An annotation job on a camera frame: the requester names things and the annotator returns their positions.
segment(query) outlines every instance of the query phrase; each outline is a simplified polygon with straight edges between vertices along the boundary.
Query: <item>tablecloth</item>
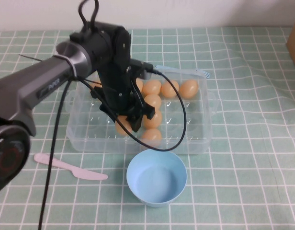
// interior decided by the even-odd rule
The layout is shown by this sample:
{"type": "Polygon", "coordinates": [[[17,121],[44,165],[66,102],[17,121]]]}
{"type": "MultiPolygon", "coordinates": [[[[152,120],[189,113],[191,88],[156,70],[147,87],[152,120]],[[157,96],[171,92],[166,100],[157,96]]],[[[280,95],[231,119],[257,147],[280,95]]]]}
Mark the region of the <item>tablecloth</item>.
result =
{"type": "MultiPolygon", "coordinates": [[[[81,153],[66,137],[63,112],[55,157],[106,173],[102,182],[53,169],[46,230],[295,230],[295,67],[286,48],[291,28],[130,29],[132,57],[155,65],[203,69],[219,99],[213,139],[200,155],[181,155],[188,171],[182,195],[150,208],[129,190],[133,155],[81,153]]],[[[0,78],[50,57],[72,31],[0,32],[0,78]]],[[[62,88],[34,109],[37,135],[20,174],[0,192],[0,230],[36,229],[62,88]]]]}

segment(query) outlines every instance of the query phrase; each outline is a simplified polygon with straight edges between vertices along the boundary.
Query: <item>black wire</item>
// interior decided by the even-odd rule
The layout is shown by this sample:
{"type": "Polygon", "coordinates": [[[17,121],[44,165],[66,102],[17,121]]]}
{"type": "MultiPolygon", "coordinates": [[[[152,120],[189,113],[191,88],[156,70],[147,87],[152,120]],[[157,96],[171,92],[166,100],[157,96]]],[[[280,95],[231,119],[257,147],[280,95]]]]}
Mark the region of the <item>black wire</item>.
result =
{"type": "Polygon", "coordinates": [[[182,98],[180,96],[180,94],[178,93],[177,89],[175,88],[175,86],[173,85],[173,83],[161,72],[157,71],[157,70],[152,70],[151,73],[154,73],[154,74],[157,74],[157,75],[160,75],[162,76],[165,80],[167,80],[169,82],[169,84],[172,86],[172,88],[174,89],[178,99],[180,100],[181,102],[181,105],[182,105],[182,111],[183,111],[183,114],[184,114],[184,128],[183,128],[183,131],[182,131],[182,136],[180,138],[180,140],[177,142],[176,145],[174,145],[173,147],[171,148],[168,148],[168,149],[158,149],[158,148],[155,148],[153,146],[150,146],[144,142],[142,142],[141,140],[139,140],[138,138],[136,138],[133,134],[131,134],[126,128],[125,126],[121,123],[121,121],[117,118],[117,116],[114,114],[114,112],[111,110],[111,108],[108,106],[108,104],[101,98],[101,96],[96,92],[96,90],[94,88],[92,88],[92,86],[90,86],[87,82],[85,82],[85,79],[81,78],[81,77],[78,77],[79,81],[81,83],[83,83],[84,85],[86,85],[96,96],[97,98],[102,102],[102,104],[106,107],[106,109],[109,111],[110,115],[113,116],[117,123],[121,126],[121,128],[133,139],[135,140],[136,142],[138,142],[139,144],[149,148],[149,149],[152,149],[152,150],[156,150],[156,151],[161,151],[161,152],[166,152],[166,151],[171,151],[173,149],[175,149],[176,147],[178,147],[180,145],[180,143],[182,142],[182,140],[184,139],[185,137],[185,134],[186,134],[186,127],[187,127],[187,117],[186,117],[186,110],[185,110],[185,106],[184,106],[184,103],[182,102],[182,98]]]}
{"type": "Polygon", "coordinates": [[[29,57],[29,56],[26,56],[26,55],[23,55],[23,54],[19,54],[19,56],[22,56],[24,58],[28,58],[28,59],[31,59],[31,60],[35,60],[35,61],[42,61],[41,59],[37,59],[37,58],[34,58],[34,57],[29,57]]]}
{"type": "Polygon", "coordinates": [[[44,210],[45,210],[48,186],[49,186],[49,183],[50,183],[52,162],[53,162],[53,157],[54,157],[55,143],[56,143],[56,137],[57,137],[57,132],[58,132],[58,126],[59,126],[59,120],[60,120],[60,115],[61,115],[61,111],[62,111],[62,106],[63,106],[63,102],[64,102],[64,100],[66,98],[67,91],[68,91],[71,83],[72,83],[72,81],[69,80],[67,82],[67,85],[65,86],[65,88],[63,90],[63,93],[62,93],[62,96],[61,96],[61,99],[60,99],[60,103],[59,103],[59,108],[58,108],[57,115],[56,115],[56,121],[55,121],[54,133],[53,133],[53,139],[52,139],[52,146],[51,146],[51,152],[50,152],[50,160],[49,160],[48,169],[47,169],[46,182],[45,182],[42,206],[41,206],[41,211],[40,211],[38,230],[42,229],[42,221],[43,221],[43,215],[44,215],[44,210]]]}
{"type": "Polygon", "coordinates": [[[95,7],[94,7],[94,11],[92,13],[92,16],[91,16],[91,19],[90,19],[90,28],[91,30],[94,30],[95,29],[95,25],[94,25],[94,22],[95,22],[95,18],[96,18],[96,15],[99,11],[99,1],[98,0],[94,0],[95,2],[95,7]]]}
{"type": "Polygon", "coordinates": [[[88,30],[88,23],[87,23],[87,20],[86,18],[84,17],[84,15],[82,14],[82,8],[83,6],[86,4],[86,2],[88,2],[89,0],[84,0],[80,3],[79,5],[79,16],[82,20],[82,23],[84,24],[84,30],[87,31],[88,30]]]}
{"type": "Polygon", "coordinates": [[[99,85],[102,85],[102,84],[101,84],[101,83],[99,83],[99,82],[92,81],[92,80],[88,80],[88,79],[84,79],[84,81],[88,81],[88,82],[92,82],[92,83],[94,83],[94,84],[99,84],[99,85]]]}

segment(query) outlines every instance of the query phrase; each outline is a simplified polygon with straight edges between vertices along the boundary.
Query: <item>transparent plastic box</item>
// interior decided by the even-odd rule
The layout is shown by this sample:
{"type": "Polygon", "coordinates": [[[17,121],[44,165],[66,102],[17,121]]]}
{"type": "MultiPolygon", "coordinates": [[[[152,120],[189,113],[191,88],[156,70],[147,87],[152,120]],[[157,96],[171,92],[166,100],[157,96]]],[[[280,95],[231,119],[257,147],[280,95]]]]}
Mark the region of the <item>transparent plastic box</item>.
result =
{"type": "MultiPolygon", "coordinates": [[[[204,153],[212,138],[211,113],[216,111],[217,99],[211,96],[208,99],[205,74],[200,70],[159,69],[170,80],[176,80],[180,85],[189,79],[196,79],[200,90],[192,99],[184,99],[187,114],[187,129],[182,143],[172,152],[177,154],[200,154],[204,153]]],[[[96,80],[97,74],[88,79],[96,80]]],[[[161,76],[152,74],[151,79],[165,80],[161,76]]],[[[177,97],[166,99],[160,97],[162,123],[158,127],[162,134],[159,142],[149,142],[150,145],[160,149],[174,146],[182,135],[183,112],[177,97]]],[[[131,137],[120,136],[114,126],[114,122],[99,110],[101,102],[93,99],[90,90],[83,84],[78,84],[76,90],[71,91],[66,99],[65,108],[70,113],[67,137],[77,151],[137,154],[146,149],[131,137]]],[[[133,132],[137,138],[145,129],[141,126],[138,132],[133,132]]]]}

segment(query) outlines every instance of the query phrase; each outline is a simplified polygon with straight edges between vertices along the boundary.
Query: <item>egg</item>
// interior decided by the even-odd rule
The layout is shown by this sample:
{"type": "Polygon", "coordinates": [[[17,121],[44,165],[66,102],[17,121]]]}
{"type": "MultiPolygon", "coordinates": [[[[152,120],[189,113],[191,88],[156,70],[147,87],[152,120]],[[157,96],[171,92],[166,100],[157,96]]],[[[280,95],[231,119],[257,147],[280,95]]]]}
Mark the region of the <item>egg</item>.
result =
{"type": "Polygon", "coordinates": [[[90,86],[92,86],[93,88],[96,86],[96,87],[101,87],[102,88],[102,85],[101,85],[101,81],[100,80],[96,80],[95,82],[99,83],[92,83],[90,86]]]}
{"type": "Polygon", "coordinates": [[[144,98],[144,101],[157,110],[161,106],[161,98],[157,94],[149,94],[144,98]]]}
{"type": "MultiPolygon", "coordinates": [[[[176,90],[178,91],[180,88],[180,86],[178,85],[178,82],[175,80],[171,80],[171,82],[176,88],[176,90]]],[[[173,98],[176,96],[176,92],[174,91],[173,87],[170,85],[168,81],[162,84],[161,93],[164,97],[167,97],[167,98],[173,98]]]]}
{"type": "Polygon", "coordinates": [[[161,120],[161,111],[155,110],[155,114],[152,119],[148,119],[146,115],[143,116],[143,126],[146,129],[157,128],[161,124],[161,120]]]}
{"type": "MultiPolygon", "coordinates": [[[[122,116],[122,115],[118,116],[118,119],[119,121],[121,121],[122,125],[124,125],[124,127],[131,133],[133,130],[129,122],[126,120],[126,118],[127,116],[122,116]]],[[[118,124],[117,121],[115,121],[114,126],[118,134],[120,134],[121,136],[127,135],[127,133],[122,129],[122,127],[118,124]]]]}
{"type": "Polygon", "coordinates": [[[146,130],[141,138],[143,140],[161,140],[161,132],[156,128],[146,130]]]}
{"type": "Polygon", "coordinates": [[[144,95],[159,94],[161,89],[161,83],[159,80],[149,80],[143,85],[142,93],[144,95]]]}
{"type": "Polygon", "coordinates": [[[199,83],[197,80],[187,80],[181,85],[179,93],[183,98],[190,99],[194,97],[198,91],[199,83]]]}
{"type": "Polygon", "coordinates": [[[139,78],[136,79],[136,85],[138,87],[138,89],[140,90],[140,92],[142,92],[142,88],[143,88],[143,81],[139,78]]]}

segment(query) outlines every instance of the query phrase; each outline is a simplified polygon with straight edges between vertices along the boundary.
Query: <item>blue bowl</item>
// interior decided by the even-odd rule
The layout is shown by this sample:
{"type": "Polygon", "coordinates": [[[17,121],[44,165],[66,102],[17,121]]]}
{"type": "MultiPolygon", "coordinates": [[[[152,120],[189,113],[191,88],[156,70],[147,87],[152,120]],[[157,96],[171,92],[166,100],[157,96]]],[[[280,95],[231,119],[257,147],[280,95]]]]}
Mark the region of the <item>blue bowl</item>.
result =
{"type": "Polygon", "coordinates": [[[126,179],[130,190],[142,203],[163,207],[183,192],[187,170],[174,153],[148,149],[132,159],[126,179]]]}

